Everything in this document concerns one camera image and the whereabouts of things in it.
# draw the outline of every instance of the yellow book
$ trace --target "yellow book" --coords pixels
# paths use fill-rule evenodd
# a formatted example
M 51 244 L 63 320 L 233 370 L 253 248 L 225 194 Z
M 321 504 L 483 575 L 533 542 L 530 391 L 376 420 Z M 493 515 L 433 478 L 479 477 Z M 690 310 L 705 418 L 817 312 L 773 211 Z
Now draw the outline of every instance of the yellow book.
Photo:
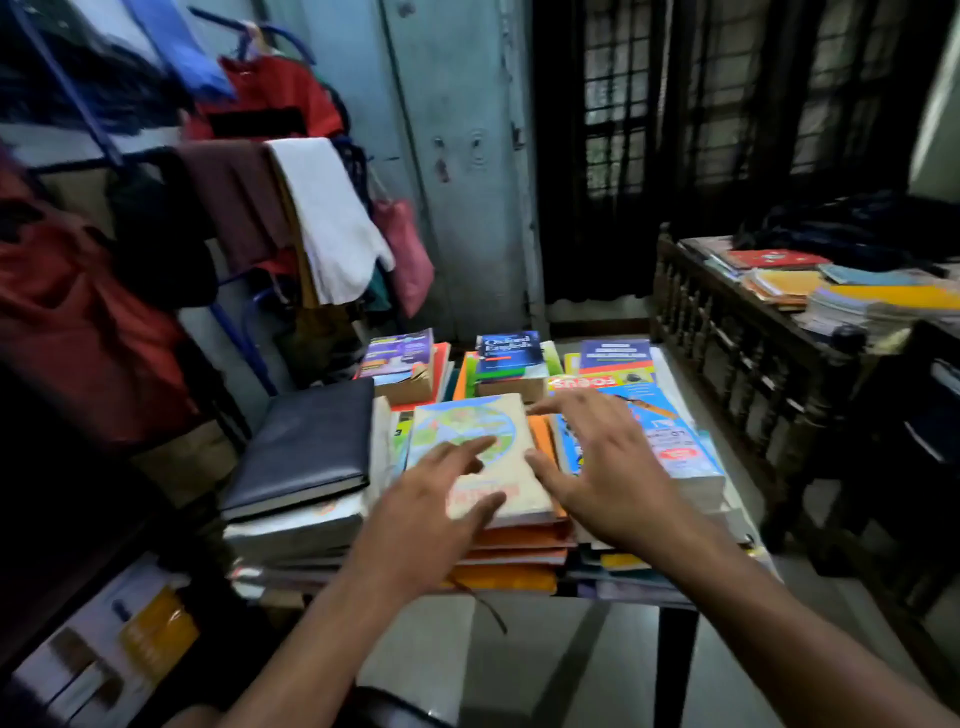
M 817 271 L 764 271 L 751 273 L 754 281 L 773 296 L 806 298 L 824 284 Z
M 834 285 L 829 292 L 864 303 L 960 311 L 960 294 L 936 285 Z

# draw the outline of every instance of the wooden baluster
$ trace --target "wooden baluster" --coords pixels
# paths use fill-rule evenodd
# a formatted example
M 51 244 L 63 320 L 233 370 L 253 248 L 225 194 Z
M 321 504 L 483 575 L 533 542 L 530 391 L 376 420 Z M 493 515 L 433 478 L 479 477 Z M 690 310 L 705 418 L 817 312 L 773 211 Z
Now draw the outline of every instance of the wooden baluster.
M 727 371 L 724 373 L 723 386 L 720 389 L 720 401 L 723 408 L 730 407 L 730 399 L 733 396 L 733 385 L 736 383 L 736 373 L 740 368 L 740 348 L 743 345 L 743 329 L 740 328 L 734 332 L 731 337 L 733 341 L 730 350 L 727 351 L 729 357 L 727 361 Z
M 766 457 L 767 448 L 770 447 L 770 439 L 774 436 L 774 428 L 777 426 L 777 420 L 783 412 L 786 404 L 786 382 L 790 377 L 790 365 L 785 359 L 779 356 L 775 357 L 776 371 L 771 375 L 773 387 L 771 388 L 770 399 L 767 401 L 767 411 L 763 413 L 763 420 L 760 421 L 760 434 L 756 438 L 756 450 L 761 456 Z
M 767 515 L 760 525 L 760 537 L 773 553 L 783 549 L 787 531 L 804 509 L 806 486 L 823 467 L 824 437 L 832 432 L 836 410 L 850 397 L 865 341 L 862 332 L 856 330 L 841 337 L 834 334 L 821 371 L 809 383 L 804 412 L 790 427 L 786 447 L 776 464 L 778 492 L 768 499 Z
M 662 338 L 663 316 L 666 312 L 664 301 L 666 299 L 666 260 L 662 255 L 657 256 L 657 268 L 654 273 L 654 321 L 657 323 L 656 330 L 652 331 L 651 338 Z
M 710 325 L 713 323 L 711 314 L 713 313 L 713 294 L 707 292 L 707 300 L 703 308 L 700 309 L 700 330 L 697 331 L 696 341 L 693 346 L 693 363 L 697 368 L 697 374 L 702 374 L 707 366 L 707 346 L 710 341 Z
M 743 397 L 740 398 L 740 409 L 733 416 L 734 424 L 744 434 L 747 433 L 747 422 L 750 420 L 750 410 L 756 400 L 756 389 L 760 384 L 760 377 L 763 373 L 763 366 L 766 364 L 766 354 L 764 352 L 763 339 L 758 339 L 754 347 L 753 356 L 751 356 L 753 369 L 747 373 L 747 386 Z
M 686 341 L 686 327 L 690 318 L 689 305 L 690 278 L 684 278 L 677 292 L 677 349 L 684 350 Z
M 686 297 L 687 319 L 686 319 L 686 338 L 684 339 L 684 353 L 686 358 L 693 358 L 693 344 L 700 333 L 700 326 L 703 320 L 700 318 L 700 294 L 702 290 L 694 287 L 694 281 L 691 281 L 690 293 Z

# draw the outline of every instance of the forearm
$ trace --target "forearm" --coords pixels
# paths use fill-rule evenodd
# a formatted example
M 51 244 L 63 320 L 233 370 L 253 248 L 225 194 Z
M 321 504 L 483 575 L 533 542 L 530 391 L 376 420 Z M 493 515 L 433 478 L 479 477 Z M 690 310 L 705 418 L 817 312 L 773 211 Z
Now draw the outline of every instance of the forearm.
M 367 655 L 402 607 L 362 574 L 342 572 L 303 615 L 218 728 L 331 725 Z
M 713 624 L 785 725 L 960 724 L 804 607 L 712 523 L 699 518 L 689 526 L 655 560 Z

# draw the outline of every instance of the wall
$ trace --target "wall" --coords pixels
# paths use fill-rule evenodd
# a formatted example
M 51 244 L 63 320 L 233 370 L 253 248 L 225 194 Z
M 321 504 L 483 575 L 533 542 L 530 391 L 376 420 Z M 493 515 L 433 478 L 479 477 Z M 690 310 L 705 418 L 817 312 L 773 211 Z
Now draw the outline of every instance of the wall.
M 910 192 L 960 203 L 960 15 L 953 18 L 926 102 L 910 167 Z

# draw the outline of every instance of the table leg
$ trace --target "table leg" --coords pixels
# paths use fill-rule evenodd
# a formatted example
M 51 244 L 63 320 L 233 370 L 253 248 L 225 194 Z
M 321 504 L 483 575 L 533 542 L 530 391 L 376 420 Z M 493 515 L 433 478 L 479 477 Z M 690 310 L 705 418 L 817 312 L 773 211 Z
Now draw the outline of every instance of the table leg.
M 684 719 L 686 684 L 699 621 L 700 613 L 692 609 L 660 608 L 654 728 L 680 728 Z

